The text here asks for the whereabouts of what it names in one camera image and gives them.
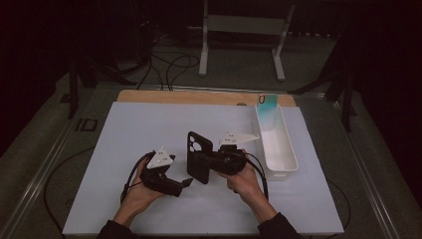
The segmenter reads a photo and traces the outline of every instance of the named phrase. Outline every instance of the white rectangular container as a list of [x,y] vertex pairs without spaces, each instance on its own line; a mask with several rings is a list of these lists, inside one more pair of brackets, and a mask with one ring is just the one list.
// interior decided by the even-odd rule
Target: white rectangular container
[[257,154],[267,180],[286,180],[298,169],[298,161],[292,148],[282,108],[277,105],[273,114],[258,114],[258,109],[255,107],[255,112],[254,133],[260,137],[256,140]]

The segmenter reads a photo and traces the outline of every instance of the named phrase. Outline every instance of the white tabletop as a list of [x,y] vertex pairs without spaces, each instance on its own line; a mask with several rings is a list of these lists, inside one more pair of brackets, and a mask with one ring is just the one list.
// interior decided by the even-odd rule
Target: white tabletop
[[[286,181],[269,182],[270,201],[304,234],[343,232],[313,143],[299,108],[282,108],[299,168]],[[253,133],[253,107],[114,103],[64,228],[64,234],[98,234],[119,207],[134,164],[164,146],[176,155],[167,176],[186,172],[187,134],[195,131],[219,147],[226,132]],[[255,144],[238,145],[256,153]],[[156,200],[131,225],[149,235],[251,235],[258,222],[224,178],[211,172],[207,185],[194,180],[180,197]]]

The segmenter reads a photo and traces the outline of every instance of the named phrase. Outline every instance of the hand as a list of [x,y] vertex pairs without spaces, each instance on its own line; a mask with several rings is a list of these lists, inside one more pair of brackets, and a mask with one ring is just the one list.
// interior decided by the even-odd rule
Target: hand
[[254,167],[246,163],[242,171],[235,175],[217,172],[227,179],[227,187],[238,192],[242,200],[249,205],[259,223],[276,216],[277,211],[270,204],[258,184]]
[[147,188],[140,181],[140,173],[145,167],[147,159],[144,159],[136,170],[136,176],[132,181],[123,203],[113,219],[114,222],[129,227],[134,217],[143,212],[155,199],[164,196],[164,193]]

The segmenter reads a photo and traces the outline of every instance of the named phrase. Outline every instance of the person's left hand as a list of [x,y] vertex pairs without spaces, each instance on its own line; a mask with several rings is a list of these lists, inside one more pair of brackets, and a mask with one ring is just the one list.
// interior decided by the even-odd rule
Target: person's left hand
[[114,222],[125,227],[129,227],[134,217],[143,212],[155,199],[165,196],[164,193],[147,188],[141,182],[140,173],[146,162],[147,158],[139,164],[131,187],[113,219]]

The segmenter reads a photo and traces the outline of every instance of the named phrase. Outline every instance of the black sleeve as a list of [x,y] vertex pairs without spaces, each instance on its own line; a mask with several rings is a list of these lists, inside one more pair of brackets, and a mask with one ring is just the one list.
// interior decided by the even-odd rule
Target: black sleeve
[[273,219],[263,222],[258,226],[260,230],[261,239],[299,239],[303,238],[299,233],[296,232],[295,228],[290,224],[288,219],[277,213]]
[[97,239],[135,239],[130,229],[109,220],[103,227]]

